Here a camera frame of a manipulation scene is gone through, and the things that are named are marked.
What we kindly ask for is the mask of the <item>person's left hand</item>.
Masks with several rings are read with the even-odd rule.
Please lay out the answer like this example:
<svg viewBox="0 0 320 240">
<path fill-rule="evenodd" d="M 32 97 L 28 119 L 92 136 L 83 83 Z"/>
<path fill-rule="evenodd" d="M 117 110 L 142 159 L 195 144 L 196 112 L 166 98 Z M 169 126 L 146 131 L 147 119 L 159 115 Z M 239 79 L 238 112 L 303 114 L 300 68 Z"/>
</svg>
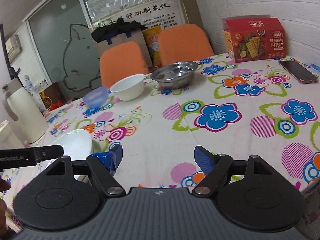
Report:
<svg viewBox="0 0 320 240">
<path fill-rule="evenodd" d="M 0 180 L 0 191 L 1 192 L 7 191 L 10 188 L 11 188 L 11 185 L 7 181 L 5 181 L 3 179 Z M 5 201 L 1 199 L 1 202 L 0 202 L 0 232 L 1 232 L 1 236 L 4 235 L 7 231 L 6 216 L 5 216 L 6 210 L 7 210 L 7 205 L 6 205 Z"/>
</svg>

